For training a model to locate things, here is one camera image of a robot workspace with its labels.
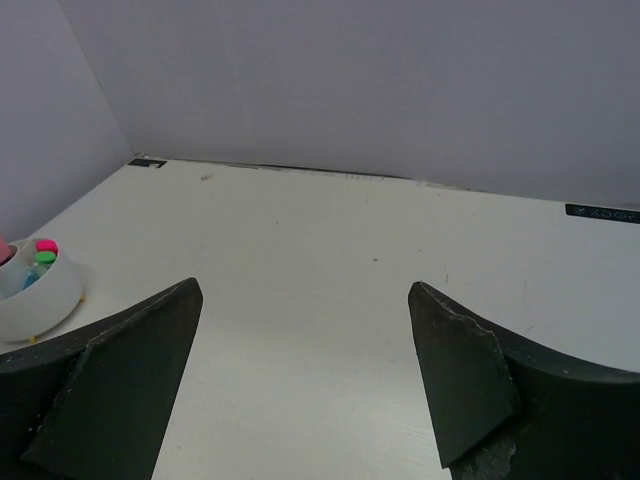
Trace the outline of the pink black highlighter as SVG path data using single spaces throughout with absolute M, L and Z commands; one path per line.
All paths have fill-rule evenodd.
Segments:
M 41 239 L 35 242 L 37 252 L 51 252 L 55 255 L 59 252 L 58 244 L 51 239 Z

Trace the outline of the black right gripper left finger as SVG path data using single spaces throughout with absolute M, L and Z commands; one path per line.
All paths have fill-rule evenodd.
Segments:
M 202 305 L 188 278 L 2 354 L 2 478 L 151 478 Z

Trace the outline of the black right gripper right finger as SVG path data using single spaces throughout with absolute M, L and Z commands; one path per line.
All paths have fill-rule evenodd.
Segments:
M 635 479 L 639 376 L 492 323 L 424 283 L 408 294 L 439 461 L 455 479 Z

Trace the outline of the blue correction tape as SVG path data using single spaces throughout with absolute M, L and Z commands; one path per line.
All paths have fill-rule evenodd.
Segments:
M 37 282 L 49 269 L 48 265 L 35 264 L 27 269 L 25 280 L 22 284 L 21 290 L 24 291 Z

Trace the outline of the pink correction tape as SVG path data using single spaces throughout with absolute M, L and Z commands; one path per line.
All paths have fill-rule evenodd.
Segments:
M 4 265 L 14 256 L 12 246 L 0 237 L 0 265 Z

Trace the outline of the green black highlighter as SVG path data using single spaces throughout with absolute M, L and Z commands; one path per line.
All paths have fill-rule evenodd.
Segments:
M 57 259 L 57 254 L 52 251 L 38 251 L 34 255 L 34 261 L 37 265 L 43 265 L 45 267 L 49 267 L 52 265 Z

